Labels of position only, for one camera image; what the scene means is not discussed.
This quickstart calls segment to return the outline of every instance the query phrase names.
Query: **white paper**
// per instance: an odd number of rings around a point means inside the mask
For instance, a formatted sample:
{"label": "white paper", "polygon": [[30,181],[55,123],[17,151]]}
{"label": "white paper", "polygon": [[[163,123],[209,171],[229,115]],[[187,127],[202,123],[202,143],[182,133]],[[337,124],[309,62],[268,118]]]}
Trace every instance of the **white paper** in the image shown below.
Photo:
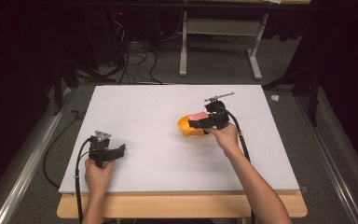
{"label": "white paper", "polygon": [[[274,189],[299,189],[260,86],[171,85],[96,87],[60,192],[75,192],[78,151],[96,130],[112,134],[109,148],[126,144],[109,192],[242,190],[211,134],[184,137],[177,126],[183,116],[206,111],[204,99],[232,91],[234,95],[220,100],[237,118],[253,166]],[[89,191],[87,157],[79,163],[82,192]]]}

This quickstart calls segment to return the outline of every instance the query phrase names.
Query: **forearm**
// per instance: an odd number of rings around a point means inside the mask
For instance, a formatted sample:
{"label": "forearm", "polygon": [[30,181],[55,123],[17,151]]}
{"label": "forearm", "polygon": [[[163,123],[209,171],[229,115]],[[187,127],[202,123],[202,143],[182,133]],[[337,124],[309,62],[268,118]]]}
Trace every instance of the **forearm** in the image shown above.
{"label": "forearm", "polygon": [[83,217],[82,224],[103,223],[103,201],[104,191],[92,192],[89,196],[89,205]]}
{"label": "forearm", "polygon": [[225,153],[260,223],[291,223],[279,196],[243,156],[241,151],[236,148]]}

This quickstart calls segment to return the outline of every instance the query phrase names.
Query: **pink object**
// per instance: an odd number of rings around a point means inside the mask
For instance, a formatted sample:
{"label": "pink object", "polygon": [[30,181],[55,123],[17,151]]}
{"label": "pink object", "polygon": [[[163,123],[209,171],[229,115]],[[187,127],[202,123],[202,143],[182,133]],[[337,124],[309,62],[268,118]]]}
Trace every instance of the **pink object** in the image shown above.
{"label": "pink object", "polygon": [[205,112],[199,112],[198,114],[193,114],[188,116],[189,120],[200,120],[200,119],[207,119],[208,114]]}

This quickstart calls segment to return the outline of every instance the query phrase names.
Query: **orange object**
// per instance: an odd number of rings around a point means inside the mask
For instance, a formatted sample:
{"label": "orange object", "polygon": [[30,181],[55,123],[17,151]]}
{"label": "orange object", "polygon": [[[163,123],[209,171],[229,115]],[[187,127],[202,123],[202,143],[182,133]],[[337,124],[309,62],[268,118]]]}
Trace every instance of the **orange object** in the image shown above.
{"label": "orange object", "polygon": [[190,127],[188,124],[188,116],[184,116],[178,121],[178,126],[182,130],[184,137],[189,137],[190,135],[205,135],[203,129],[195,129]]}

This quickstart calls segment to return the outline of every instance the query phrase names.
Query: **black cable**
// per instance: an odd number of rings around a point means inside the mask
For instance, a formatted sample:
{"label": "black cable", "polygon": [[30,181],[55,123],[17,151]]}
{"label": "black cable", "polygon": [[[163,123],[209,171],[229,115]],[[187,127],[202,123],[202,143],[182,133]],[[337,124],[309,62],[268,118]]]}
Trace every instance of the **black cable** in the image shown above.
{"label": "black cable", "polygon": [[89,154],[90,152],[88,151],[88,152],[85,152],[85,153],[83,153],[83,155],[81,155],[81,157],[80,157],[80,159],[82,159],[84,156],[86,156],[87,154]]}
{"label": "black cable", "polygon": [[243,154],[245,155],[246,159],[248,159],[248,161],[251,161],[251,159],[250,159],[250,157],[249,157],[248,148],[246,147],[245,139],[243,138],[242,131],[241,131],[241,128],[240,128],[240,124],[237,122],[237,119],[234,117],[234,115],[232,115],[228,110],[226,110],[226,109],[223,108],[222,106],[217,105],[216,107],[218,107],[219,109],[222,109],[222,110],[226,111],[226,112],[229,114],[229,116],[232,118],[232,120],[234,121],[235,126],[237,127],[238,136],[240,137]]}
{"label": "black cable", "polygon": [[177,36],[176,38],[172,38],[170,40],[165,40],[160,43],[161,43],[161,45],[165,45],[165,46],[169,46],[169,47],[180,46],[180,45],[182,45],[182,39],[177,40],[178,37],[180,37],[180,36]]}
{"label": "black cable", "polygon": [[142,63],[146,62],[146,60],[147,60],[147,58],[148,58],[148,55],[147,55],[147,52],[142,52],[142,51],[140,51],[139,53],[143,53],[143,54],[145,55],[145,59],[142,60],[141,62],[139,62],[139,63],[138,63],[138,66],[136,67],[136,71],[138,72],[138,75],[139,75],[141,78],[145,79],[145,80],[155,81],[155,80],[153,80],[152,78],[144,77],[144,76],[141,74],[141,71],[139,70],[139,68],[140,68],[140,66],[141,66]]}
{"label": "black cable", "polygon": [[104,77],[99,72],[89,69],[88,67],[85,67],[85,66],[81,65],[80,63],[73,61],[72,59],[66,58],[65,56],[63,56],[61,54],[58,54],[58,57],[61,61],[67,63],[68,65],[72,66],[76,70],[84,71],[85,73],[89,74],[90,76],[95,77],[103,82],[110,82],[110,83],[116,82],[115,79]]}
{"label": "black cable", "polygon": [[118,81],[118,85],[121,84],[121,80],[123,79],[124,75],[126,74],[127,71],[127,67],[129,65],[129,58],[130,58],[130,47],[126,46],[126,51],[127,51],[127,56],[125,57],[124,61],[125,61],[125,65],[123,67],[123,73],[120,76],[120,80]]}
{"label": "black cable", "polygon": [[83,221],[83,210],[82,210],[82,204],[81,204],[81,196],[80,196],[80,181],[79,181],[79,163],[83,155],[81,152],[83,151],[83,147],[88,143],[91,142],[91,138],[86,139],[84,141],[83,145],[81,145],[81,148],[79,150],[79,154],[77,155],[77,161],[76,161],[76,169],[75,169],[75,187],[76,187],[76,198],[77,198],[77,212],[79,214],[79,222],[81,223]]}
{"label": "black cable", "polygon": [[209,38],[213,41],[216,41],[216,42],[223,42],[223,43],[235,43],[235,42],[238,42],[240,39],[244,39],[244,36],[243,35],[237,35],[235,36],[232,40],[224,40],[224,39],[219,39],[219,38],[216,38],[220,35],[209,35],[205,38]]}
{"label": "black cable", "polygon": [[103,77],[111,77],[112,75],[115,75],[116,73],[118,73],[118,71],[123,69],[123,67],[124,67],[124,58],[122,57],[122,58],[120,58],[120,61],[118,62],[118,65],[114,70],[112,70],[102,76]]}
{"label": "black cable", "polygon": [[47,163],[47,160],[48,160],[48,154],[49,152],[51,151],[52,147],[55,145],[55,143],[58,141],[58,139],[60,139],[60,137],[78,120],[81,120],[83,119],[83,116],[86,114],[87,111],[81,113],[80,115],[78,115],[78,111],[76,111],[76,116],[75,116],[75,119],[70,123],[68,124],[68,126],[66,126],[61,132],[60,134],[52,141],[52,143],[50,144],[50,146],[48,146],[48,149],[46,150],[45,152],[45,155],[43,157],[43,174],[45,175],[45,178],[46,180],[52,185],[54,186],[55,188],[59,188],[60,185],[59,184],[56,184],[54,183],[54,181],[52,181],[49,177],[48,177],[48,172],[46,170],[46,163]]}
{"label": "black cable", "polygon": [[194,46],[191,46],[190,43],[191,41],[190,40],[190,37],[193,36],[193,37],[204,37],[205,35],[190,35],[187,39],[187,47],[190,48],[190,49],[204,49],[205,47],[207,47],[209,44],[211,44],[211,39],[210,38],[203,38],[203,39],[206,39],[206,43],[204,43],[202,46],[200,47],[194,47]]}
{"label": "black cable", "polygon": [[130,77],[132,77],[132,81],[133,81],[132,85],[135,85],[136,84],[135,76],[129,72],[127,72],[127,76],[128,76],[130,84],[131,84]]}
{"label": "black cable", "polygon": [[130,46],[130,45],[135,45],[135,44],[140,44],[140,43],[142,43],[143,45],[138,50],[144,49],[146,46],[146,41],[144,41],[144,40],[134,40],[134,41],[131,41],[130,43],[128,43],[128,45]]}
{"label": "black cable", "polygon": [[152,71],[153,71],[153,69],[154,69],[154,68],[156,67],[156,65],[157,65],[157,53],[154,52],[154,51],[150,51],[150,52],[155,55],[154,64],[153,64],[152,68],[151,68],[150,71],[149,71],[150,77],[151,77],[154,81],[156,81],[158,84],[162,85],[162,82],[160,82],[159,80],[155,79],[155,78],[153,77],[153,75],[152,75]]}
{"label": "black cable", "polygon": [[139,64],[141,64],[141,63],[146,62],[147,54],[144,53],[144,52],[141,52],[141,51],[139,51],[139,52],[132,52],[132,53],[131,53],[131,57],[141,58],[141,61],[138,62],[138,63],[129,64],[129,67],[130,67],[130,66],[136,66],[136,65],[139,65]]}
{"label": "black cable", "polygon": [[184,17],[184,12],[181,11],[180,12],[180,17],[179,17],[179,22],[178,22],[178,25],[176,26],[176,30],[175,32],[173,33],[173,35],[171,35],[170,37],[166,38],[166,39],[163,39],[163,40],[159,40],[160,43],[163,43],[164,41],[167,41],[167,40],[170,40],[170,39],[173,39],[173,38],[176,38],[178,36],[181,36],[181,35],[177,35],[177,33],[179,32],[179,29],[182,25],[182,19]]}

